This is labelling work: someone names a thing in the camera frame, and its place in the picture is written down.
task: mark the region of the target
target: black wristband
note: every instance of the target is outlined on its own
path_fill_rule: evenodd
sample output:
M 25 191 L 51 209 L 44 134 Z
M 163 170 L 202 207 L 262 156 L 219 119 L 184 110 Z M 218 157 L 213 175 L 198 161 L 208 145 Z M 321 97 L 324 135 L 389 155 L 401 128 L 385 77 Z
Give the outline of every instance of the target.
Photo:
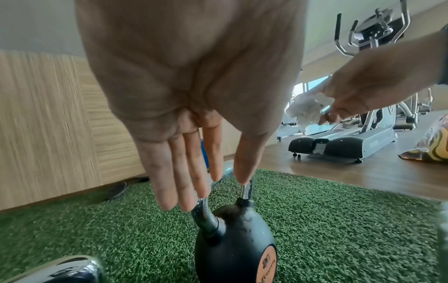
M 447 45 L 448 50 L 448 25 L 444 26 L 442 31 L 444 31 L 444 35 L 446 37 L 445 44 Z M 442 78 L 440 79 L 438 84 L 446 84 L 448 85 L 448 51 L 445 55 L 444 69 L 442 73 Z

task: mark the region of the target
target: tissue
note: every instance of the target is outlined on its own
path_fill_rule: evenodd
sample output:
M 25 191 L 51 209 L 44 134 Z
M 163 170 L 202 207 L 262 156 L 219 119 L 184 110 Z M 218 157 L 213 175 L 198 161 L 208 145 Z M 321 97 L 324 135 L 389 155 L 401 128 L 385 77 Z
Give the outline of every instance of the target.
M 312 95 L 299 94 L 293 103 L 286 109 L 290 117 L 297 118 L 297 125 L 302 132 L 311 124 L 317 124 L 321 118 L 321 110 L 332 105 L 334 99 L 326 97 L 324 93 L 317 92 Z

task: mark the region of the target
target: wooden wall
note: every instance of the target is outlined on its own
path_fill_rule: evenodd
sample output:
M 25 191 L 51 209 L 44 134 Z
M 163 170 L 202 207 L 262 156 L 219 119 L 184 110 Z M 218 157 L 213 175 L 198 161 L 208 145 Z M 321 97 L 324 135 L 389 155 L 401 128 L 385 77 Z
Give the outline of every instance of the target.
M 0 210 L 144 173 L 86 59 L 0 50 L 0 97 Z M 223 128 L 234 154 L 240 132 Z

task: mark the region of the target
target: person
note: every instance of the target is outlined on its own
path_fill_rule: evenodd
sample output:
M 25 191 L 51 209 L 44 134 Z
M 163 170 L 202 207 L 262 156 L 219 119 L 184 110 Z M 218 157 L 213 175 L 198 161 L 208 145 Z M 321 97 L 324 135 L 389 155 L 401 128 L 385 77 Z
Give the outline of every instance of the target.
M 189 211 L 210 193 L 199 128 L 211 178 L 221 178 L 223 118 L 242 132 L 235 177 L 250 180 L 301 69 L 307 6 L 307 0 L 76 1 L 90 67 L 131 134 L 162 209 L 179 203 Z M 435 82 L 442 68 L 436 57 L 447 44 L 428 39 L 398 45 L 395 57 L 384 51 L 389 46 L 361 52 L 342 67 L 320 86 L 336 100 L 328 119 L 392 104 Z M 431 51 L 419 61 L 412 55 L 420 48 Z

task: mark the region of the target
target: green grass mat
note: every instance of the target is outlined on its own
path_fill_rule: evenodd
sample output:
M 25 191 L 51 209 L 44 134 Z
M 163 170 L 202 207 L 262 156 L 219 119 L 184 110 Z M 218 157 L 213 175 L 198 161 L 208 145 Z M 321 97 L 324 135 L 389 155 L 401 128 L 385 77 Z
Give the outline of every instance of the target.
M 265 170 L 254 188 L 278 246 L 275 282 L 437 282 L 435 201 Z M 211 207 L 238 190 L 234 180 L 218 185 Z M 103 196 L 0 214 L 0 282 L 76 254 L 102 260 L 111 283 L 197 282 L 188 213 L 160 211 L 150 184 Z

